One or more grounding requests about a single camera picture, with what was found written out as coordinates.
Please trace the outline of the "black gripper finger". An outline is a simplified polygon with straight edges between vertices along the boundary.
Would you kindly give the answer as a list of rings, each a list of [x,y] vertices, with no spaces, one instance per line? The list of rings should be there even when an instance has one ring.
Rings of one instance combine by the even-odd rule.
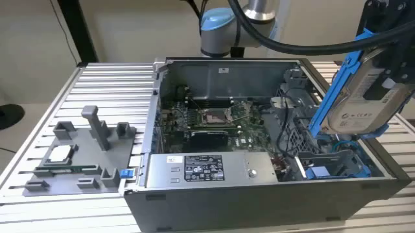
[[[375,67],[382,68],[379,77],[367,89],[366,100],[380,100],[396,84],[414,84],[415,79],[415,37],[406,36],[386,46],[375,57]]]

